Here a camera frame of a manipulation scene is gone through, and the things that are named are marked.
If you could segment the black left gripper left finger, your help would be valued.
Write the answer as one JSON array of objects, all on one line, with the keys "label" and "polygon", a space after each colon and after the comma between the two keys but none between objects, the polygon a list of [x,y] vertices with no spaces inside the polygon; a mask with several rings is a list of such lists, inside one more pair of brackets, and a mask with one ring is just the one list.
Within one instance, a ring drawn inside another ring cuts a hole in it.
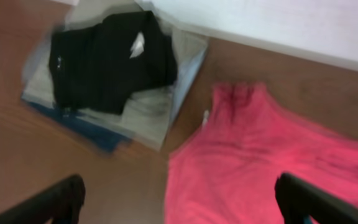
[{"label": "black left gripper left finger", "polygon": [[71,175],[2,213],[0,223],[77,224],[85,202],[85,184]]}]

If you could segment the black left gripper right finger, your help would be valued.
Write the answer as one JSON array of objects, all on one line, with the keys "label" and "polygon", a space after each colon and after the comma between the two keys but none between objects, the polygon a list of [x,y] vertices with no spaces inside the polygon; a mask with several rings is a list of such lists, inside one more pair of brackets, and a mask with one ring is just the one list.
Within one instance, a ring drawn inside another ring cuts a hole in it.
[{"label": "black left gripper right finger", "polygon": [[358,224],[358,208],[289,173],[277,179],[275,198],[285,224]]}]

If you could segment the red orange t-shirt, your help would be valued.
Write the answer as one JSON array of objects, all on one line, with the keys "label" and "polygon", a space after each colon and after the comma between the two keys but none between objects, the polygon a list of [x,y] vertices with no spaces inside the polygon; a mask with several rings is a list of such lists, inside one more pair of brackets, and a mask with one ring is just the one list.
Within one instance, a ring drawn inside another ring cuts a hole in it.
[{"label": "red orange t-shirt", "polygon": [[166,223],[282,223],[283,172],[358,208],[358,141],[279,106],[262,84],[218,84],[207,122],[168,165]]}]

